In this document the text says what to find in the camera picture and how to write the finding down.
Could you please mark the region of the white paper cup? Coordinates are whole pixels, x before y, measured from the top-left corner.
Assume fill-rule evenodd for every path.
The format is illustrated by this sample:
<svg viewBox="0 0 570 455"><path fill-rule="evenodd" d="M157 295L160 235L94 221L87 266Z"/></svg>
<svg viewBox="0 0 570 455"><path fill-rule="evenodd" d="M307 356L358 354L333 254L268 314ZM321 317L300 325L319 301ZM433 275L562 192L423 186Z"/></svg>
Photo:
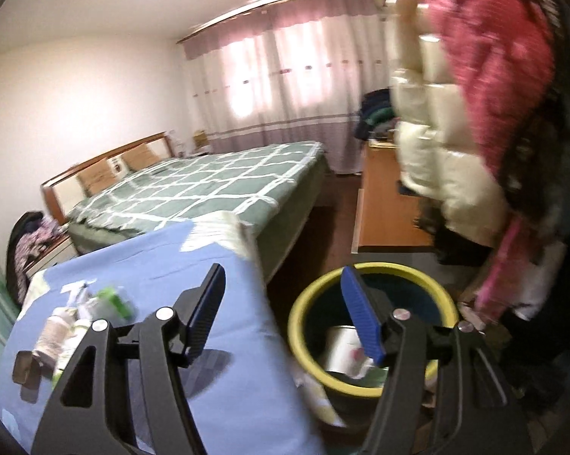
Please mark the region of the white paper cup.
<svg viewBox="0 0 570 455"><path fill-rule="evenodd" d="M354 326L332 326L327 330L323 368L352 379L361 379L373 368L373 360L365 355Z"/></svg>

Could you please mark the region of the green plastic wrapper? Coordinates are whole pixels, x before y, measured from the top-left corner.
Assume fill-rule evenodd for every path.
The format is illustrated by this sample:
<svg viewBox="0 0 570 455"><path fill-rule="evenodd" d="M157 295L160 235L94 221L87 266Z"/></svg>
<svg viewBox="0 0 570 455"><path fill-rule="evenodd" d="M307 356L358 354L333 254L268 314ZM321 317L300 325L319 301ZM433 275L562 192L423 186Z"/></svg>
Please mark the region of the green plastic wrapper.
<svg viewBox="0 0 570 455"><path fill-rule="evenodd" d="M96 300L98 315L106 319L116 319L125 323L130 322L136 315L135 307L120 288L113 286L102 288L97 292Z"/></svg>

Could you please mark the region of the yellow rimmed trash bin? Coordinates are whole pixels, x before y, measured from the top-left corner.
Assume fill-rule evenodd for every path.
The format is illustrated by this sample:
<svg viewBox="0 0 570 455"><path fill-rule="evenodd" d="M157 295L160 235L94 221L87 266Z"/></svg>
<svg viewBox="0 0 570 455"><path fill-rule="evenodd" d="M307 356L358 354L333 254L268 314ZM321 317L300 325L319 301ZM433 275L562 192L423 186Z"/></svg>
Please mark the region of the yellow rimmed trash bin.
<svg viewBox="0 0 570 455"><path fill-rule="evenodd" d="M301 368L301 392L314 416L334 430L366 429L389 368L388 315L399 310L451 329L458 311L427 274L401 264L369 262L328 272L302 291L287 337Z"/></svg>

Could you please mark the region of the blue blanket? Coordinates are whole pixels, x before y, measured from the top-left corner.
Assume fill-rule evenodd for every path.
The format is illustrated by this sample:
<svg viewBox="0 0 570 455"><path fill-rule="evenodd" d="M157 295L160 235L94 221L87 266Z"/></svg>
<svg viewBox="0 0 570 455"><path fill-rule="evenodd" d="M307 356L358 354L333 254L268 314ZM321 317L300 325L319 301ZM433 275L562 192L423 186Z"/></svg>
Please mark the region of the blue blanket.
<svg viewBox="0 0 570 455"><path fill-rule="evenodd" d="M214 264L225 292L201 355L187 362L182 295ZM135 307L99 317L61 376L11 378L55 308L115 284ZM320 454L240 219L208 214L76 258L36 281L0 365L0 454Z"/></svg>

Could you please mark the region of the wooden desk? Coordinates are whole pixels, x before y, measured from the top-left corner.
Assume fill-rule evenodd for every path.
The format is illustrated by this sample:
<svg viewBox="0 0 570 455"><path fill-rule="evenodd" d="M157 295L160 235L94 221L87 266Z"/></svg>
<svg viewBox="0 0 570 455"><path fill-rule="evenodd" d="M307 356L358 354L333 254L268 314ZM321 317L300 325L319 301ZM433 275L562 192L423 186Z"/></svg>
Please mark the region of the wooden desk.
<svg viewBox="0 0 570 455"><path fill-rule="evenodd" d="M431 236L415 225L419 198L399 193L399 174L393 146L364 147L352 254L419 253L432 248Z"/></svg>

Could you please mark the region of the green checked duvet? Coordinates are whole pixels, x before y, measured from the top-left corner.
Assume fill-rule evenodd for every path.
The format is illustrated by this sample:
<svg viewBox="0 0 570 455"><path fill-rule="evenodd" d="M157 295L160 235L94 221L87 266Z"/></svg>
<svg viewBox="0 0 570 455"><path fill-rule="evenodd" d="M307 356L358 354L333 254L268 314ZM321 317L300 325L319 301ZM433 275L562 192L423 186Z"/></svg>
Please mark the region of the green checked duvet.
<svg viewBox="0 0 570 455"><path fill-rule="evenodd" d="M168 158L81 200L70 210L67 229L88 252L225 210L260 242L290 242L312 209L326 168L324 147L316 141Z"/></svg>

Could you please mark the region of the printed paper packet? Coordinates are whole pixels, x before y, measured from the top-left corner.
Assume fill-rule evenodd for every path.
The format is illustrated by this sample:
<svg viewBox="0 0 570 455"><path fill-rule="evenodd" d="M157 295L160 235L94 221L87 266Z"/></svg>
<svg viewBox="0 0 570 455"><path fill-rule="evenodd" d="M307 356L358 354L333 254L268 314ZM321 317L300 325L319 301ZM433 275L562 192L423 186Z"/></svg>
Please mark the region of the printed paper packet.
<svg viewBox="0 0 570 455"><path fill-rule="evenodd" d="M76 322L75 307L57 307L45 320L42 331L32 349L32 355L44 367L55 368L63 345Z"/></svg>

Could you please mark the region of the white bedside table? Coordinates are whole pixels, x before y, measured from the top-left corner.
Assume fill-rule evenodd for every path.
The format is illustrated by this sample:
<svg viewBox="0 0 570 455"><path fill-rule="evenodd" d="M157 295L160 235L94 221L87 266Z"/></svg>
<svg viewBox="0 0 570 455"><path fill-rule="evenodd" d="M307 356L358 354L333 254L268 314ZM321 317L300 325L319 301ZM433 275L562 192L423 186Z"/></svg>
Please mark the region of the white bedside table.
<svg viewBox="0 0 570 455"><path fill-rule="evenodd" d="M64 234L25 268L26 277L31 279L40 270L77 257L78 252L70 236Z"/></svg>

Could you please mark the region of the right brown pillow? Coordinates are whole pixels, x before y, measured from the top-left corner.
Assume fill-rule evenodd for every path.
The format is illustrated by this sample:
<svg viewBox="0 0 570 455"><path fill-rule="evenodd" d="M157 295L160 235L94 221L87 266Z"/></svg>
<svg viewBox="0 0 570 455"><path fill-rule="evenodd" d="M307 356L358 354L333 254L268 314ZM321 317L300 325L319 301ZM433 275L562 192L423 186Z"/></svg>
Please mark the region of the right brown pillow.
<svg viewBox="0 0 570 455"><path fill-rule="evenodd" d="M161 158L154 153L146 143L123 152L121 159L130 171L140 171L141 169L156 165L161 161Z"/></svg>

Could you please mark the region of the brown pillow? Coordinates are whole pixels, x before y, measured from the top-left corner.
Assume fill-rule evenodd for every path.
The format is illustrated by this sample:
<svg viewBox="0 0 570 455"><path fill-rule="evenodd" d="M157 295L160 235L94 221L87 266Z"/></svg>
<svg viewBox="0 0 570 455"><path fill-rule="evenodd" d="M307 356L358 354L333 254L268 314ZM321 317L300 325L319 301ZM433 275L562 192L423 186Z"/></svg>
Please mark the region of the brown pillow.
<svg viewBox="0 0 570 455"><path fill-rule="evenodd" d="M103 158L88 166L76 175L87 196L96 195L118 182L112 165L107 158Z"/></svg>
<svg viewBox="0 0 570 455"><path fill-rule="evenodd" d="M156 165L161 161L161 158L154 153L146 143L123 152L121 159L130 171L140 171L141 169Z"/></svg>

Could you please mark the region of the brown phone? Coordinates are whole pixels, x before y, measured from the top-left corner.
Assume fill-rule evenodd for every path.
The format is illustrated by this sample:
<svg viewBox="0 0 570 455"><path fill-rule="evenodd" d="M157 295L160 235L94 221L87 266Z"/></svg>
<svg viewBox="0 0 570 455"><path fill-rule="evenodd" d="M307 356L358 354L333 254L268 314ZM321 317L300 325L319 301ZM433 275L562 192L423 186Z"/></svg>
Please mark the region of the brown phone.
<svg viewBox="0 0 570 455"><path fill-rule="evenodd" d="M30 350L21 350L15 355L11 378L16 384L33 388L40 381L41 365Z"/></svg>

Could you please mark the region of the pile of clothes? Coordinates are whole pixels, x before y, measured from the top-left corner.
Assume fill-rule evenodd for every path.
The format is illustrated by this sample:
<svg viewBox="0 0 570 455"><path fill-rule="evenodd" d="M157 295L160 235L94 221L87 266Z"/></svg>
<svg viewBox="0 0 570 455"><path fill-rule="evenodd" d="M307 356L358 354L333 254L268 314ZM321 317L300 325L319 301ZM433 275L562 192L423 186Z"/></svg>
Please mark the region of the pile of clothes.
<svg viewBox="0 0 570 455"><path fill-rule="evenodd" d="M29 278L25 268L64 234L63 227L43 212L26 212L14 224L6 253L6 289L17 305L25 300Z"/></svg>

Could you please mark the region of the pink curtain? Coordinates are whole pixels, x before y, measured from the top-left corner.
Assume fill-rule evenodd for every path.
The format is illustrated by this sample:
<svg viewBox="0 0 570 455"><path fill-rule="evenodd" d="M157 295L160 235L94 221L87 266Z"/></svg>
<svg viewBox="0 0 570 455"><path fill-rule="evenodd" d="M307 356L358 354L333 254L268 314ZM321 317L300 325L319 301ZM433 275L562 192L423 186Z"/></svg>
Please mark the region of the pink curtain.
<svg viewBox="0 0 570 455"><path fill-rule="evenodd" d="M388 84L375 0L286 0L182 43L192 130L214 152L317 141L340 175L359 171L363 97Z"/></svg>

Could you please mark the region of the hanging puffer jackets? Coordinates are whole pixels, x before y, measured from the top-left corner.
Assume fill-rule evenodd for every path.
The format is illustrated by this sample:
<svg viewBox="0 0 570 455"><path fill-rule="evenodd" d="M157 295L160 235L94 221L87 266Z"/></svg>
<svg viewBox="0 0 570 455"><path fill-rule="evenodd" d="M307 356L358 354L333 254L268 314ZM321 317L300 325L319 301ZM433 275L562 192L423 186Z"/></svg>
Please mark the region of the hanging puffer jackets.
<svg viewBox="0 0 570 455"><path fill-rule="evenodd" d="M391 0L402 182L482 250L462 310L531 320L570 255L570 6Z"/></svg>

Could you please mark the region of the wooden bed frame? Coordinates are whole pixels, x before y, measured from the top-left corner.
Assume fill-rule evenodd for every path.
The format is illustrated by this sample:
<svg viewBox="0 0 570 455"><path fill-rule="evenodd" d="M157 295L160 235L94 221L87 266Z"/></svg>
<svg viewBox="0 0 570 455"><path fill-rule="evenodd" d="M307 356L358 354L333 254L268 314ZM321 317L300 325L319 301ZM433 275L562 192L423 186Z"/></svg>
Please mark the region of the wooden bed frame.
<svg viewBox="0 0 570 455"><path fill-rule="evenodd" d="M130 172L123 155L130 156L131 150L135 154L149 151L160 160L175 156L168 135L156 133L74 165L41 185L48 214L61 225L66 224L73 207L87 197L112 187Z"/></svg>

